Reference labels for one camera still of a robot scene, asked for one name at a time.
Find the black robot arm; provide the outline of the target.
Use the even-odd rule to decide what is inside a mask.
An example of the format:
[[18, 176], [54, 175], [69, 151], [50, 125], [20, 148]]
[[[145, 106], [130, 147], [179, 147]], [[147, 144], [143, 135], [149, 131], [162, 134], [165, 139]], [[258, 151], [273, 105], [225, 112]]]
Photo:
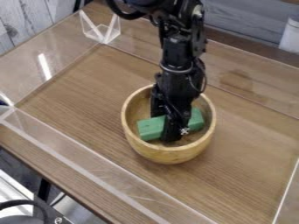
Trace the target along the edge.
[[107, 0], [114, 13], [126, 20], [150, 18], [159, 30], [163, 57], [151, 90], [151, 117], [163, 117], [161, 140], [174, 142], [190, 130], [193, 102], [207, 86], [205, 9], [202, 0], [123, 0], [133, 12]]

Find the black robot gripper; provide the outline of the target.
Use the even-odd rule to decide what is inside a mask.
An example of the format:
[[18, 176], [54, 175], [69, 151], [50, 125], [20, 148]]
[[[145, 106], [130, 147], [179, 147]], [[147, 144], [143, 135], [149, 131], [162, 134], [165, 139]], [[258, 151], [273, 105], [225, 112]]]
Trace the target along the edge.
[[183, 138], [193, 117], [193, 101], [206, 88], [206, 66], [193, 63], [187, 73], [163, 70], [155, 75], [151, 90], [151, 117], [165, 116], [162, 141], [166, 143]]

